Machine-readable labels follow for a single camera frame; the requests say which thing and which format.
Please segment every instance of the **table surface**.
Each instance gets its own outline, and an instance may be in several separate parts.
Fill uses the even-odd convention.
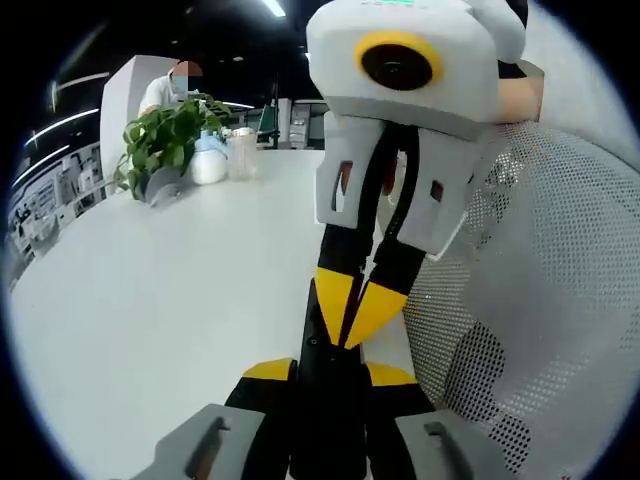
[[[16,363],[83,478],[136,474],[247,368],[299,357],[324,231],[313,188],[322,156],[260,152],[255,180],[159,208],[116,194],[25,271],[12,293]],[[364,355],[413,372],[401,319]]]

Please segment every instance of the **white bottle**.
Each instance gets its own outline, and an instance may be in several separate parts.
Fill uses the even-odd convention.
[[[197,185],[210,185],[222,180],[227,174],[227,156],[216,148],[219,143],[207,131],[200,133],[196,141],[196,152],[189,162],[187,176]]]

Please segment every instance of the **ceiling light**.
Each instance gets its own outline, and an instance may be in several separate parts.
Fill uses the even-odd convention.
[[[47,132],[50,132],[54,128],[58,128],[60,125],[64,125],[65,123],[72,122],[73,120],[75,120],[77,118],[81,118],[81,117],[84,117],[86,115],[91,115],[92,113],[96,113],[98,111],[100,111],[99,108],[94,108],[93,110],[87,110],[86,112],[76,113],[75,115],[71,115],[70,117],[64,118],[64,119],[60,120],[59,122],[54,123],[53,125],[49,125],[47,128],[44,128],[44,129],[40,130],[39,132],[35,133],[33,135],[33,137],[31,137],[29,140],[27,140],[25,142],[24,146],[26,147],[31,142],[33,142],[36,138],[44,135]]]
[[[58,92],[58,85],[56,84],[56,81],[54,80],[53,82],[51,82],[51,109],[55,112],[56,111],[56,93]]]
[[[51,152],[49,155],[47,155],[46,157],[44,157],[42,160],[40,160],[38,163],[36,163],[34,166],[30,167],[27,169],[26,172],[24,172],[22,175],[20,175],[18,178],[16,178],[15,182],[13,182],[13,185],[11,185],[12,187],[15,187],[23,178],[25,178],[27,175],[29,175],[31,172],[33,172],[36,168],[38,168],[40,165],[42,165],[44,162],[46,162],[47,160],[49,160],[51,157],[55,157],[57,154],[59,154],[60,152],[64,152],[67,148],[69,148],[69,145],[65,145],[62,148],[59,148],[58,150],[56,150],[55,152]]]
[[[70,87],[72,85],[77,85],[79,83],[89,82],[91,80],[97,80],[98,78],[104,78],[108,76],[109,76],[109,72],[94,73],[93,75],[87,75],[86,77],[80,77],[80,78],[76,78],[75,80],[69,80],[68,82],[63,83],[62,85],[59,85],[57,87],[57,90],[59,92],[60,90]]]
[[[276,17],[284,17],[287,15],[286,13],[284,13],[284,10],[282,10],[282,7],[277,2],[277,0],[262,0],[262,3],[269,7],[271,13],[273,13]]]
[[[245,105],[244,103],[233,103],[233,102],[222,102],[225,105],[229,105],[230,107],[240,107],[240,108],[248,108],[250,110],[256,108],[253,105]]]

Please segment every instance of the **white robot casing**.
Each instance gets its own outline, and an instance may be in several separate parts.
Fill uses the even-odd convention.
[[[413,33],[431,44],[442,58],[442,78],[408,92],[372,81],[358,68],[354,50],[363,36],[380,31]],[[428,114],[415,107],[476,122],[495,119],[496,60],[519,59],[524,49],[524,26],[504,0],[335,0],[312,17],[307,42],[311,79],[334,113],[431,128],[431,123],[416,123]],[[385,101],[393,102],[396,108],[380,103]],[[409,109],[397,111],[405,106]]]
[[[426,42],[439,57],[439,77],[411,90],[374,81],[357,52],[363,38],[380,32]],[[490,125],[499,107],[498,60],[515,63],[524,39],[524,25],[505,0],[335,0],[321,7],[307,25],[311,79],[331,109],[316,176],[318,220],[356,228],[384,121],[417,126],[418,181],[398,240],[440,258],[498,154]],[[351,171],[338,212],[332,199],[345,162]],[[430,196],[436,182],[444,187],[440,199]]]

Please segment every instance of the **white partition wall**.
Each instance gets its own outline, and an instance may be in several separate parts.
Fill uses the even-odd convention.
[[[113,175],[124,153],[122,132],[138,115],[138,107],[149,83],[166,75],[177,60],[136,55],[118,70],[104,86],[100,110],[100,148],[105,179]]]

